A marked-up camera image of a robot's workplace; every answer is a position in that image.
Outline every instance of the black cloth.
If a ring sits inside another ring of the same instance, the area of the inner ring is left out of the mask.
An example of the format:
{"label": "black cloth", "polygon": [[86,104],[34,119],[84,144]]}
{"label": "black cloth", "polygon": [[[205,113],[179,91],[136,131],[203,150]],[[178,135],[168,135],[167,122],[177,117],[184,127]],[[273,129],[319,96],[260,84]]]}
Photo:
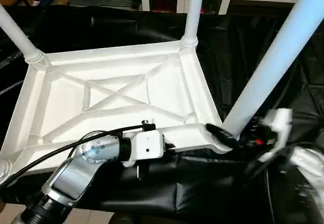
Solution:
{"label": "black cloth", "polygon": [[[8,11],[45,53],[174,41],[181,38],[186,18],[183,14],[133,13],[98,7],[15,7]],[[197,54],[222,119],[285,18],[201,16]],[[263,116],[271,108],[292,108],[289,143],[310,141],[324,147],[323,29],[321,25],[257,113]],[[16,51],[0,31],[0,140],[5,137],[27,70]],[[245,166],[235,156],[219,156],[209,150],[169,153],[149,161],[144,179],[138,181],[135,168],[107,164],[98,172],[79,207],[201,222],[293,223],[282,218],[291,210],[274,211],[271,195],[277,196],[276,180],[282,178],[275,169],[261,174],[243,193],[231,188],[233,178]],[[3,200],[26,203],[49,175],[21,178],[6,189]],[[287,192],[287,199],[294,194]],[[304,215],[303,210],[298,209],[298,213]],[[306,218],[299,223],[311,223],[308,221]]]}

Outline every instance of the white cylinder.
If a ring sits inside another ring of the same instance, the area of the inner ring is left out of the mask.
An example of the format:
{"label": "white cylinder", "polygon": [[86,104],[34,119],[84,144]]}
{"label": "white cylinder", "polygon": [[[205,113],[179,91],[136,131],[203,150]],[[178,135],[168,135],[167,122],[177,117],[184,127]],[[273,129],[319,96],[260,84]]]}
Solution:
{"label": "white cylinder", "polygon": [[298,0],[222,128],[239,136],[324,18],[324,0]]}
{"label": "white cylinder", "polygon": [[0,5],[0,27],[24,54],[26,60],[32,61],[40,57],[41,51],[31,43],[2,5]]}
{"label": "white cylinder", "polygon": [[182,42],[185,46],[195,46],[198,43],[197,29],[202,2],[203,0],[190,0],[186,29],[182,37]]}

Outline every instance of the floor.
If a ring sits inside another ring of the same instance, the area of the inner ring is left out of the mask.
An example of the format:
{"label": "floor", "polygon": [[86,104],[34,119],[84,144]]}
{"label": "floor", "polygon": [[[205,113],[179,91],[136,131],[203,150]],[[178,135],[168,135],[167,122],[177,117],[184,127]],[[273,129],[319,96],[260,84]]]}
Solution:
{"label": "floor", "polygon": [[[24,205],[7,204],[0,214],[0,223],[10,224],[24,209]],[[108,224],[112,215],[112,212],[73,209],[65,224]]]}

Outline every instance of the white plastic tray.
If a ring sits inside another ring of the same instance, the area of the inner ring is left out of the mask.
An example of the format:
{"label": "white plastic tray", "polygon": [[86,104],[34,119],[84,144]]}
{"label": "white plastic tray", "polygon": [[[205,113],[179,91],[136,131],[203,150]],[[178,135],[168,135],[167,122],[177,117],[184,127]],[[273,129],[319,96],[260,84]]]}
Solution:
{"label": "white plastic tray", "polygon": [[[204,129],[221,120],[194,48],[176,41],[46,56],[46,65],[28,68],[0,152],[11,173],[90,131],[142,120],[154,120],[177,151],[222,149]],[[52,170],[67,155],[30,172]]]}

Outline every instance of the red light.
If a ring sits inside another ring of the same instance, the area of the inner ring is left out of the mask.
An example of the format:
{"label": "red light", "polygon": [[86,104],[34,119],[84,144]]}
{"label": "red light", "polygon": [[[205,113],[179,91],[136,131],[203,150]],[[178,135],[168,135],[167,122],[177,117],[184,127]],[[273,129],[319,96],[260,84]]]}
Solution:
{"label": "red light", "polygon": [[260,140],[260,139],[256,139],[255,143],[258,145],[264,144],[264,141]]}

